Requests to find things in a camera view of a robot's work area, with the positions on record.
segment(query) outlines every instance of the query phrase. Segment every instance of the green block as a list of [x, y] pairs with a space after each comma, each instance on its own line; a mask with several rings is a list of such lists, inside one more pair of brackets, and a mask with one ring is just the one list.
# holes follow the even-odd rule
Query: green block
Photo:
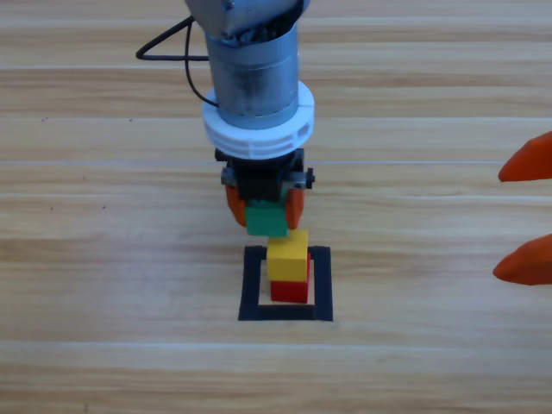
[[283, 206], [254, 203], [246, 208], [246, 223], [250, 235], [287, 237], [289, 229]]

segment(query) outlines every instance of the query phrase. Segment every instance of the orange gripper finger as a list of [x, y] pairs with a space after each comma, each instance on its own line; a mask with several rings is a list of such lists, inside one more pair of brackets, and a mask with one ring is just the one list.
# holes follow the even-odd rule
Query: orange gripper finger
[[552, 179], [552, 132], [528, 141], [506, 162], [499, 179], [502, 182]]
[[236, 187], [226, 185], [226, 199], [228, 207], [234, 214], [235, 220], [243, 227], [246, 227], [246, 203], [240, 198], [240, 193]]
[[505, 257], [493, 273], [520, 285], [552, 285], [552, 235], [525, 243]]
[[285, 219], [287, 227], [295, 230], [299, 227], [304, 209], [304, 190], [289, 190], [285, 197]]

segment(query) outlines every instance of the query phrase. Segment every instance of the black tape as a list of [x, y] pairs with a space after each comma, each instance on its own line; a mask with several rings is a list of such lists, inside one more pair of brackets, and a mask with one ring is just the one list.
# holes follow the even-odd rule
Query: black tape
[[246, 247], [243, 256], [240, 321], [325, 321], [333, 322], [331, 251], [309, 248], [314, 261], [315, 304], [259, 305], [260, 264], [267, 259], [267, 248]]

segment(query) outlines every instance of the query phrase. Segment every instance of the black cable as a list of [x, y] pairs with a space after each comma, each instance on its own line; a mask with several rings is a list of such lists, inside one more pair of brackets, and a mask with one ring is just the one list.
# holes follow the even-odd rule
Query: black cable
[[190, 27], [196, 19], [193, 18], [193, 16], [188, 17], [187, 19], [183, 20], [176, 26], [173, 26], [172, 28], [169, 28], [165, 33], [160, 34], [152, 41], [149, 41], [144, 47], [142, 47], [138, 52], [136, 52], [136, 58], [139, 60], [164, 60], [164, 61], [171, 61], [171, 62], [181, 62], [182, 60], [188, 61], [191, 60], [193, 62], [207, 62], [209, 61], [209, 56], [170, 56], [170, 55], [163, 55], [163, 54], [146, 54], [154, 47], [158, 46], [159, 44], [166, 41], [169, 37], [177, 34], [178, 32], [182, 31], [185, 28]]
[[[187, 19], [183, 20], [176, 26], [173, 26], [169, 28], [165, 33], [160, 34], [152, 41], [149, 41], [144, 47], [142, 47], [138, 52], [136, 52], [136, 58], [139, 60], [163, 60], [163, 61], [171, 61], [171, 62], [185, 62], [185, 69], [186, 69], [186, 77], [188, 78], [188, 84], [191, 87], [191, 90], [193, 93], [196, 94], [199, 99], [206, 102], [209, 105], [213, 105], [218, 108], [218, 103], [215, 103], [213, 101], [210, 101], [206, 97], [204, 97], [201, 93], [199, 93], [198, 89], [196, 89], [196, 86], [193, 84], [193, 81], [191, 80], [191, 74], [190, 74], [190, 62], [208, 62], [209, 56], [190, 56], [190, 38], [191, 38], [191, 26], [196, 21], [196, 19], [193, 16], [188, 17]], [[185, 46], [185, 54], [184, 56], [170, 56], [170, 55], [163, 55], [163, 54], [146, 54], [154, 47], [158, 46], [162, 42], [166, 41], [169, 37], [177, 34], [178, 32], [182, 31], [183, 29], [188, 28], [188, 32], [186, 35], [186, 46]]]
[[[195, 19], [192, 20], [190, 25], [188, 26], [188, 32], [186, 34], [186, 46], [185, 46], [185, 51], [184, 51], [185, 56], [188, 56], [188, 53], [190, 52], [191, 26], [193, 25], [194, 21], [195, 21]], [[186, 77], [188, 78], [188, 83], [190, 84], [190, 87], [193, 90], [193, 93], [195, 93], [196, 96], [199, 99], [201, 99], [202, 101], [206, 102], [209, 105], [213, 105], [214, 107], [218, 108], [218, 103], [210, 101], [209, 99], [204, 97], [201, 93], [199, 93], [199, 91], [196, 89], [196, 86], [193, 84], [193, 81], [191, 80], [190, 61], [188, 59], [185, 60], [185, 69], [186, 69]]]

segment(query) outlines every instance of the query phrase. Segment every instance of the toy block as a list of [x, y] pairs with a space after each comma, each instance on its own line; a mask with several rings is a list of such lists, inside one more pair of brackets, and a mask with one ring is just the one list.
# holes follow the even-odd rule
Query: toy block
[[246, 203], [240, 199], [240, 194], [235, 187], [226, 185], [226, 199], [228, 207], [234, 214], [235, 220], [243, 227], [246, 227]]
[[285, 218], [287, 226], [294, 230], [299, 227], [304, 209], [304, 190], [289, 190], [285, 197]]
[[268, 279], [271, 282], [305, 282], [308, 250], [307, 230], [291, 230], [287, 238], [270, 238], [267, 249]]
[[270, 299], [273, 302], [306, 304], [309, 301], [311, 281], [311, 255], [307, 256], [307, 280], [305, 282], [270, 282]]
[[525, 243], [506, 256], [493, 274], [520, 285], [552, 285], [552, 235]]
[[248, 205], [246, 207], [246, 224], [250, 235], [265, 237], [287, 237], [289, 230], [283, 206]]
[[502, 167], [499, 179], [502, 182], [552, 179], [552, 132], [528, 141]]

